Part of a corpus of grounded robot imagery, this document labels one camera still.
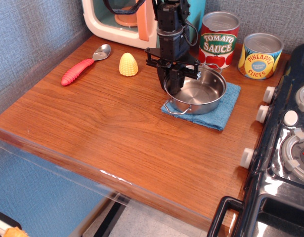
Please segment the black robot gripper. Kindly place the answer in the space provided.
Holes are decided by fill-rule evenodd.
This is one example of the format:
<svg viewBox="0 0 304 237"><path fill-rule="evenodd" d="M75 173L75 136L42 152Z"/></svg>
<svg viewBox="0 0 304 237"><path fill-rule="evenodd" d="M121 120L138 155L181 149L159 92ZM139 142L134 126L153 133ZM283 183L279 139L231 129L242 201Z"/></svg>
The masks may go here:
<svg viewBox="0 0 304 237"><path fill-rule="evenodd" d="M157 30L159 47L146 48L146 64L157 69L160 86L165 91L164 81L170 75L169 92L176 95L181 91L184 77L199 79L200 61L190 55L189 27L181 27L172 32Z"/></svg>

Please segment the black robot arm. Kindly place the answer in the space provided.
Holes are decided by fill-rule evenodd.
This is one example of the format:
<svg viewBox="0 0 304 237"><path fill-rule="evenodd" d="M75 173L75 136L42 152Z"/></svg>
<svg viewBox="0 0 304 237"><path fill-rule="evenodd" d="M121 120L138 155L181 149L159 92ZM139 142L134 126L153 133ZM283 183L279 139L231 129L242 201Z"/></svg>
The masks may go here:
<svg viewBox="0 0 304 237"><path fill-rule="evenodd" d="M147 48L146 64L157 69L163 90L172 95L181 91L185 77L199 79L200 61L189 50L195 44L190 41L187 20L190 4L186 0L154 0L153 9L158 22L158 48Z"/></svg>

